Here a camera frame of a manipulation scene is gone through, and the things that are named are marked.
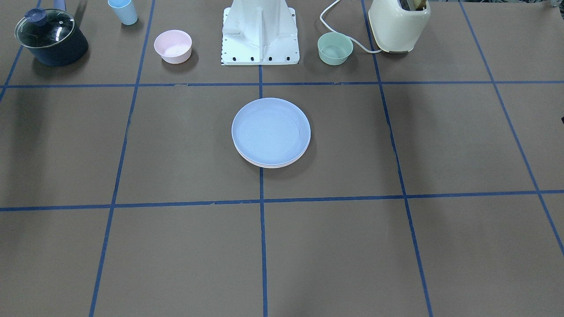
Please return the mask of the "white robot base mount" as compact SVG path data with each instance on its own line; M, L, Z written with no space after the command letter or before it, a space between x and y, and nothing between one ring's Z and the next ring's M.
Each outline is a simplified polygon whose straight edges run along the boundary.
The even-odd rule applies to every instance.
M296 11L285 0L234 0L223 10L224 66L298 64Z

